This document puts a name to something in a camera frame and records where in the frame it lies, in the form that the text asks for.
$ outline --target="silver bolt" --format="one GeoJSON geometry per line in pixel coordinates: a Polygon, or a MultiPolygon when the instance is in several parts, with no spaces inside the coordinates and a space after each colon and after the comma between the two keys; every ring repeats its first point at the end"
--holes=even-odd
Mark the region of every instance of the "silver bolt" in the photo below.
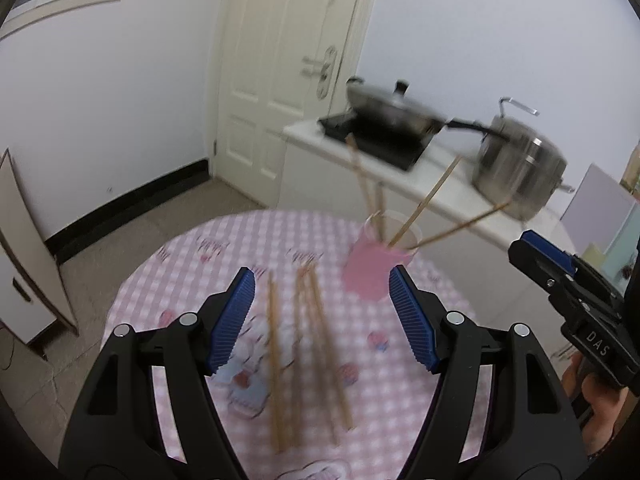
{"type": "Polygon", "coordinates": [[[531,333],[531,330],[529,330],[529,327],[522,323],[518,323],[516,326],[514,326],[513,331],[521,337],[526,337],[531,333]]]}
{"type": "Polygon", "coordinates": [[[186,314],[182,314],[180,316],[180,324],[184,326],[191,326],[195,324],[198,320],[198,316],[193,312],[187,312],[186,314]]]}
{"type": "Polygon", "coordinates": [[[447,314],[447,321],[452,325],[462,325],[465,322],[465,317],[459,312],[452,310],[447,314]]]}
{"type": "Polygon", "coordinates": [[[113,334],[116,337],[124,337],[129,333],[129,330],[131,330],[129,325],[123,323],[123,324],[120,324],[116,328],[113,329],[113,334]]]}

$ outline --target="pink cup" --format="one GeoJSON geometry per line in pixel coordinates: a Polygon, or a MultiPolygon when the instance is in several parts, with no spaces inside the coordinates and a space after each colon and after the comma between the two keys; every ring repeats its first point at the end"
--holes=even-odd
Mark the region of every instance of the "pink cup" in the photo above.
{"type": "MultiPolygon", "coordinates": [[[[386,236],[390,239],[404,224],[407,217],[395,211],[385,211],[386,236]]],[[[363,300],[378,301],[389,295],[389,273],[396,265],[407,266],[417,250],[407,251],[422,238],[420,229],[414,224],[394,246],[380,243],[377,231],[369,217],[354,243],[342,270],[344,289],[356,292],[363,300]]]]}

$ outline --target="human hand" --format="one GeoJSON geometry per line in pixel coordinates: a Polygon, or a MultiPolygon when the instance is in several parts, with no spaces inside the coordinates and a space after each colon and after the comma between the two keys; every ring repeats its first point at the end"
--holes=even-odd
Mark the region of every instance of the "human hand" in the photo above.
{"type": "MultiPolygon", "coordinates": [[[[571,364],[562,375],[562,387],[570,396],[576,387],[578,366],[582,354],[571,356],[571,364]]],[[[593,409],[593,416],[582,430],[582,440],[588,455],[601,450],[613,435],[613,425],[625,403],[628,388],[615,390],[603,383],[595,373],[589,374],[582,382],[582,395],[593,409]]]]}

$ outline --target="door handle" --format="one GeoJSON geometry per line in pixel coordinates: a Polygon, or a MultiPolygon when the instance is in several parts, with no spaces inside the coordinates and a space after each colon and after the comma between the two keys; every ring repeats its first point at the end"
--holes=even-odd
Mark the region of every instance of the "door handle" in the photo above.
{"type": "Polygon", "coordinates": [[[22,299],[24,301],[26,301],[27,303],[31,303],[31,296],[29,296],[27,294],[27,291],[24,290],[22,285],[20,283],[18,283],[18,281],[15,278],[14,278],[12,283],[13,283],[13,286],[14,286],[14,289],[16,290],[16,292],[22,296],[22,299]]]}
{"type": "Polygon", "coordinates": [[[302,58],[302,62],[314,67],[313,69],[303,68],[302,73],[306,76],[313,77],[315,75],[320,76],[318,82],[318,89],[316,95],[318,99],[322,100],[329,94],[329,86],[331,86],[331,79],[334,74],[335,59],[338,56],[338,50],[332,45],[324,53],[324,59],[311,59],[309,56],[302,58]]]}

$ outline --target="stainless steel pot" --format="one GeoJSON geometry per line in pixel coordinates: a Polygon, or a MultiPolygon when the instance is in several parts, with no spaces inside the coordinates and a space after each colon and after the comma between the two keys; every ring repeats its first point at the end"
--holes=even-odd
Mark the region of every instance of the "stainless steel pot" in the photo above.
{"type": "Polygon", "coordinates": [[[409,83],[398,80],[393,92],[365,85],[364,80],[352,77],[347,81],[347,99],[353,110],[361,117],[382,124],[390,131],[402,136],[420,139],[427,145],[433,136],[445,126],[465,130],[476,130],[484,134],[502,136],[479,123],[447,119],[418,101],[404,95],[409,83]]]}
{"type": "Polygon", "coordinates": [[[566,159],[560,150],[533,128],[505,116],[505,102],[539,115],[537,110],[510,97],[500,99],[500,115],[491,126],[509,140],[495,136],[482,140],[472,183],[494,204],[511,200],[505,213],[528,221],[546,205],[556,189],[565,192],[575,189],[562,183],[566,159]]]}

